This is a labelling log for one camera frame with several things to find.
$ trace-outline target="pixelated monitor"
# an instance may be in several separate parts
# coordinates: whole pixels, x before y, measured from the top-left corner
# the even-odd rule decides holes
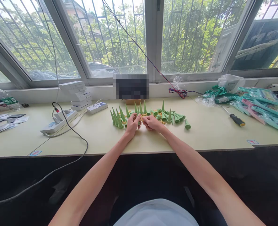
[[[149,99],[149,75],[114,74],[116,99]]]

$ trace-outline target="dark floor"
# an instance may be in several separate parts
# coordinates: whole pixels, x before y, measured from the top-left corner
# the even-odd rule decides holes
[[[278,147],[203,152],[201,155],[267,226],[278,225]],[[100,158],[84,157],[19,198],[0,204],[0,225],[48,225],[69,192]],[[0,159],[0,200],[17,194],[75,159]],[[194,208],[186,195],[186,187],[193,196]],[[192,211],[200,225],[216,225],[213,213],[215,217],[220,215],[175,154],[122,155],[81,225],[111,224],[138,202],[158,197],[170,199]]]

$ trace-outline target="screwdriver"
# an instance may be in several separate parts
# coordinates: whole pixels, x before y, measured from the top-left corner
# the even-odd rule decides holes
[[[229,113],[229,116],[232,118],[232,120],[239,126],[245,126],[246,123],[241,120],[240,118],[238,118],[237,116],[235,116],[234,114],[231,114],[229,111],[226,110],[226,108],[224,108],[222,105],[220,105],[226,112]]]

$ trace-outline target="white shirt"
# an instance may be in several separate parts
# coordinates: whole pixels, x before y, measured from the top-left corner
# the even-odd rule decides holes
[[[154,199],[134,206],[114,226],[199,226],[194,217],[181,206]]]

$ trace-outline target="windowsill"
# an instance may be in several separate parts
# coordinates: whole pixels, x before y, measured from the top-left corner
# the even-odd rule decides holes
[[[245,87],[258,87],[266,88],[271,84],[278,83],[278,77],[269,78],[247,78]],[[204,93],[205,91],[217,85],[217,80],[212,81],[193,81],[193,82],[182,82],[180,86],[182,89],[187,91],[197,91]],[[170,88],[169,83],[150,83],[150,98],[161,98],[161,97],[178,97],[177,93],[170,94],[168,89]],[[116,99],[113,85],[97,85],[88,86],[88,91],[91,93],[94,100],[98,99]],[[53,88],[39,88],[39,89],[15,89],[7,90],[14,98],[21,103],[51,103],[55,100],[57,94],[57,87]],[[188,96],[196,95],[196,93],[188,93]],[[63,93],[59,93],[59,102],[69,102],[69,98]]]

